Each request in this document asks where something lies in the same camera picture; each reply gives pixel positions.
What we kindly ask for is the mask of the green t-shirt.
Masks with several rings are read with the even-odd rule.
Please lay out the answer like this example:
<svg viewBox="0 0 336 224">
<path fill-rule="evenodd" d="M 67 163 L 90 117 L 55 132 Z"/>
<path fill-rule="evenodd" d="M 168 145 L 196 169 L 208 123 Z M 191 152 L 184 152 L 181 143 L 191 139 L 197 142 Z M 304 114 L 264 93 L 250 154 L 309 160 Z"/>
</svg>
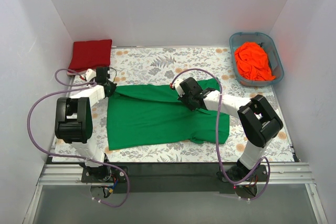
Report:
<svg viewBox="0 0 336 224">
<path fill-rule="evenodd" d="M 221 114 L 215 131 L 216 112 L 191 111 L 168 85 L 119 86 L 108 99 L 107 137 L 110 150 L 175 143 L 220 144 L 229 136 L 229 116 Z"/>
</svg>

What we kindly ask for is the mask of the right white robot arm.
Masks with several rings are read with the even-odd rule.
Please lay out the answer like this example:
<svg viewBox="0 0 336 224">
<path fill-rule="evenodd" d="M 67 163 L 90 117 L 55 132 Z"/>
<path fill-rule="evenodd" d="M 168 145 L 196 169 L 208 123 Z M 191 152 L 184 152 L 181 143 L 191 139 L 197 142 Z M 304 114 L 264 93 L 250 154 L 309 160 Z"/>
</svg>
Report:
<svg viewBox="0 0 336 224">
<path fill-rule="evenodd" d="M 268 100 L 257 95 L 253 98 L 241 98 L 222 94 L 221 90 L 203 89 L 194 78 L 175 78 L 171 89 L 178 93 L 178 100 L 190 110 L 203 109 L 215 111 L 215 144 L 220 171 L 232 184 L 251 180 L 257 174 L 257 167 L 269 145 L 283 128 L 283 122 Z M 236 165 L 225 170 L 219 151 L 219 117 L 227 114 L 240 120 L 248 139 L 246 147 Z"/>
</svg>

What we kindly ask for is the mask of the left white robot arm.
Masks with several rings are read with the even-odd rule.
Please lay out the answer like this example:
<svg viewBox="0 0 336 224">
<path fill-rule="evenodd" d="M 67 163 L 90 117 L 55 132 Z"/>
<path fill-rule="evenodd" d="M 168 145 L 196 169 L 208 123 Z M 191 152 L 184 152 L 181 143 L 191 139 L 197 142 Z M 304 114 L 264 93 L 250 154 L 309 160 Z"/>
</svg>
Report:
<svg viewBox="0 0 336 224">
<path fill-rule="evenodd" d="M 85 80 L 96 84 L 70 97 L 59 98 L 56 105 L 55 136 L 75 148 L 84 158 L 85 166 L 94 168 L 93 175 L 100 182 L 111 178 L 112 170 L 103 164 L 106 156 L 92 138 L 93 120 L 91 108 L 116 90 L 117 84 L 110 81 L 110 68 L 88 69 Z"/>
</svg>

